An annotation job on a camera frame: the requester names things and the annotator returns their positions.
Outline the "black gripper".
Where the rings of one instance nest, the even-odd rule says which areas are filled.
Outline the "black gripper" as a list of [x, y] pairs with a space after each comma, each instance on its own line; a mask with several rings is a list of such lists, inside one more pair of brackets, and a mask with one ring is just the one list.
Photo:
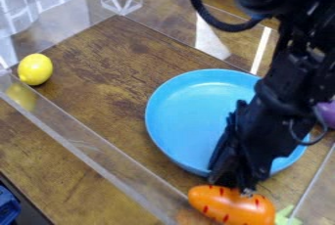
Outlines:
[[267, 75], [239, 101], [208, 163], [208, 182], [251, 197], [274, 160], [306, 144], [321, 122], [316, 105], [335, 96], [335, 19], [283, 24]]

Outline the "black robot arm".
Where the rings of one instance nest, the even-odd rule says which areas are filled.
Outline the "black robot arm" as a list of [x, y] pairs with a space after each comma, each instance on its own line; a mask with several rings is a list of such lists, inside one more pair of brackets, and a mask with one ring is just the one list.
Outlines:
[[272, 161], [288, 156], [335, 97], [335, 0], [236, 0], [252, 16], [280, 21], [267, 75], [240, 100], [209, 161], [208, 182], [252, 193]]

